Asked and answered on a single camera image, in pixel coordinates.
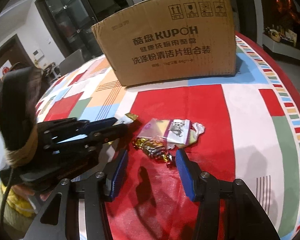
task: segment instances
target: plastic wrapper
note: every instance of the plastic wrapper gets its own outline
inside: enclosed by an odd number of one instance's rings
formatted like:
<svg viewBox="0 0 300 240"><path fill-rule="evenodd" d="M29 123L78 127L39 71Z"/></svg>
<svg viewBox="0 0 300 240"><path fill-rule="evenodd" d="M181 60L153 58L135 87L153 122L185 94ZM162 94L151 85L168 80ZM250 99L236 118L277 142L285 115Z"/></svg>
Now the plastic wrapper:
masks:
<svg viewBox="0 0 300 240"><path fill-rule="evenodd" d="M166 163L167 167L173 165L172 155L162 142L146 138L136 138L132 144L135 149L141 149L151 159L162 160Z"/></svg>
<svg viewBox="0 0 300 240"><path fill-rule="evenodd" d="M116 121L113 125L117 125L120 123L124 123L129 125L130 123L133 123L139 116L136 114L132 114L132 113L126 113L123 117L121 117L120 119L118 119L118 121Z"/></svg>
<svg viewBox="0 0 300 240"><path fill-rule="evenodd" d="M190 127L190 121L187 119L153 118L141 129L132 144L135 149L141 149L151 159L163 160L168 167L171 167L173 158L168 150L175 146L184 148L195 143L203 132L202 124L193 123Z"/></svg>
<svg viewBox="0 0 300 240"><path fill-rule="evenodd" d="M142 128L137 137L164 142L167 149L173 149L175 145L184 148L195 143L204 129L205 127L200 123L193 123L190 127L190 121L187 119L158 120L153 118Z"/></svg>

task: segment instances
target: snack package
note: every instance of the snack package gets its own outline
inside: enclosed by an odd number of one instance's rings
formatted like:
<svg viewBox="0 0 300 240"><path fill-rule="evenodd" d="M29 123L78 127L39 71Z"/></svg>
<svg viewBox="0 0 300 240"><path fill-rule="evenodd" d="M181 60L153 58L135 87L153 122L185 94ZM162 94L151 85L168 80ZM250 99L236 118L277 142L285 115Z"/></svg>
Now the snack package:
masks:
<svg viewBox="0 0 300 240"><path fill-rule="evenodd" d="M188 119L158 120L151 119L140 131L138 138L152 139L165 142L167 149L173 149L175 145L179 148L186 147L197 141L199 134L204 132L204 126L193 123L190 128Z"/></svg>

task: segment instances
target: glass door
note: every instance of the glass door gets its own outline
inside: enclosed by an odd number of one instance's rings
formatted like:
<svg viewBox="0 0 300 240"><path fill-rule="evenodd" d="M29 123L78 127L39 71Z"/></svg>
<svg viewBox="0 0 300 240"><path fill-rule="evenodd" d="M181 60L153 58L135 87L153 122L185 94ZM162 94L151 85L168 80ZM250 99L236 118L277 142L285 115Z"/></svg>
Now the glass door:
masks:
<svg viewBox="0 0 300 240"><path fill-rule="evenodd" d="M100 56L102 51L91 31L96 23L89 15L81 0L45 0L59 29L69 43L71 50L82 49L86 61Z"/></svg>

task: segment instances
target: rope wrapping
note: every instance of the rope wrapping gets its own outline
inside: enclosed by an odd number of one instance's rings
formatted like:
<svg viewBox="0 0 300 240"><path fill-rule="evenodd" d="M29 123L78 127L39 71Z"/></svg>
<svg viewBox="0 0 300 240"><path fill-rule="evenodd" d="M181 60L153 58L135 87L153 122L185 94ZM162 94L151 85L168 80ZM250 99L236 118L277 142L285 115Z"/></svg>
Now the rope wrapping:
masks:
<svg viewBox="0 0 300 240"><path fill-rule="evenodd" d="M12 167L16 168L29 163L37 150L38 146L38 130L37 124L32 128L30 136L26 144L15 151L9 151L6 149L5 156L7 163Z"/></svg>

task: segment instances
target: gold candy wrapper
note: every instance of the gold candy wrapper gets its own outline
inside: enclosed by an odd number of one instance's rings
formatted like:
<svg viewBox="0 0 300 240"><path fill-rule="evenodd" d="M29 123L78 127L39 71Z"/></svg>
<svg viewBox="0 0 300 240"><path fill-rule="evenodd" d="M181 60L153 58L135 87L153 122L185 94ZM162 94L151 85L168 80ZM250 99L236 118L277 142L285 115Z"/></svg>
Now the gold candy wrapper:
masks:
<svg viewBox="0 0 300 240"><path fill-rule="evenodd" d="M162 142L139 137L133 140L132 144L135 149L141 149L151 159L164 160L167 167L172 166L172 155L167 151Z"/></svg>
<svg viewBox="0 0 300 240"><path fill-rule="evenodd" d="M129 123L132 123L134 122L139 116L136 115L136 114L132 114L132 113L126 113L123 117L121 117L118 121L116 121L114 123L114 125L117 125L119 123L124 123L124 124L129 124Z"/></svg>

